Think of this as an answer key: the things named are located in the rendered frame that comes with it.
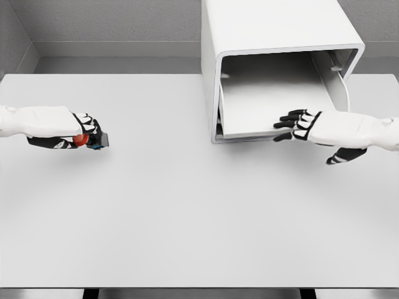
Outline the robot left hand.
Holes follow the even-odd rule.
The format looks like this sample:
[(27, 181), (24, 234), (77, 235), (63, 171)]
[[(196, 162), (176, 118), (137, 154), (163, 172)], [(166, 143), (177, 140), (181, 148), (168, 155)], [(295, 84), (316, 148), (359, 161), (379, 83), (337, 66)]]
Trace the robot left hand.
[(79, 147), (72, 142), (74, 136), (101, 131), (94, 117), (74, 113), (66, 107), (33, 108), (32, 119), (26, 128), (30, 145), (54, 150), (77, 149)]

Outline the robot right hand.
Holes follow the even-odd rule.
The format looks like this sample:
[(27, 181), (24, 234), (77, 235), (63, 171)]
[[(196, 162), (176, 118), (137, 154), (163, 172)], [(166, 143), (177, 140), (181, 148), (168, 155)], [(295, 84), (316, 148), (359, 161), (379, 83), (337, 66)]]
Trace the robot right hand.
[(275, 129), (288, 128), (289, 131), (272, 140), (301, 140), (335, 146), (337, 151), (327, 159), (326, 164), (347, 163), (363, 156), (370, 146), (366, 122), (365, 116), (356, 113), (298, 109), (290, 111), (273, 124)]

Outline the white cabinet drawer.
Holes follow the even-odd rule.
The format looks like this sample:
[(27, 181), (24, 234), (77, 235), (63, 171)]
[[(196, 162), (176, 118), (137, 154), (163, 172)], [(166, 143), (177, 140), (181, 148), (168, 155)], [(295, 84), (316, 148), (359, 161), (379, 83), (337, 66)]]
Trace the white cabinet drawer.
[(222, 59), (216, 136), (275, 136), (290, 111), (349, 110), (341, 66), (330, 50), (232, 55)]

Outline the white tabletop storage cabinet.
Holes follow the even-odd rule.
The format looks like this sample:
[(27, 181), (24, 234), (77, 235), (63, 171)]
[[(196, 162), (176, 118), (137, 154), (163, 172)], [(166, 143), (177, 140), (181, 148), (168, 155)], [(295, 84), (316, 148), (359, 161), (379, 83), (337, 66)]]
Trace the white tabletop storage cabinet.
[(216, 136), (222, 59), (232, 55), (330, 50), (347, 80), (365, 50), (338, 0), (201, 0), (201, 73), (213, 143)]

